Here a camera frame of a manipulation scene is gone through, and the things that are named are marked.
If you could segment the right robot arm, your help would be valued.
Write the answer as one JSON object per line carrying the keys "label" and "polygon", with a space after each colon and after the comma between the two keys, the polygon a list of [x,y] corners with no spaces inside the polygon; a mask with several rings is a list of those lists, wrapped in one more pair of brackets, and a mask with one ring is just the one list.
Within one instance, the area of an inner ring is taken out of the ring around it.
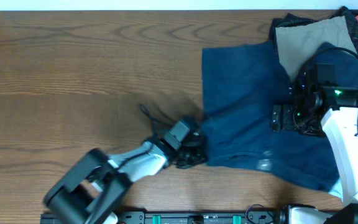
{"label": "right robot arm", "polygon": [[274,223],[358,223],[358,89],[339,86],[326,66],[298,75],[291,105],[275,105],[272,131],[295,131],[326,137],[333,150],[342,184],[344,207],[335,213],[310,205],[287,205]]}

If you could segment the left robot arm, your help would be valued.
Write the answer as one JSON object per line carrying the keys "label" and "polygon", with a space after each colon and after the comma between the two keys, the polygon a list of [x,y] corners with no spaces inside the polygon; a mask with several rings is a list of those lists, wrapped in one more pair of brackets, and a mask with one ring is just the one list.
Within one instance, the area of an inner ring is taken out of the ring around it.
{"label": "left robot arm", "polygon": [[188,169],[205,163],[204,143],[200,126],[181,119],[132,151],[92,149],[46,193],[44,204],[62,223],[117,223],[114,210],[134,182],[171,164]]}

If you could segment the dark blue denim shorts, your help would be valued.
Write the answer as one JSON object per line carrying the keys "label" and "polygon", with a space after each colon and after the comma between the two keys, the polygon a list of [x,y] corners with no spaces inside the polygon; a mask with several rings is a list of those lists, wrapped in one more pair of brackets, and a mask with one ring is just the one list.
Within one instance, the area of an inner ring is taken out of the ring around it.
{"label": "dark blue denim shorts", "polygon": [[270,129],[273,106],[292,101],[272,41],[204,49],[202,76],[209,166],[264,171],[313,190],[333,188],[339,173],[328,139]]}

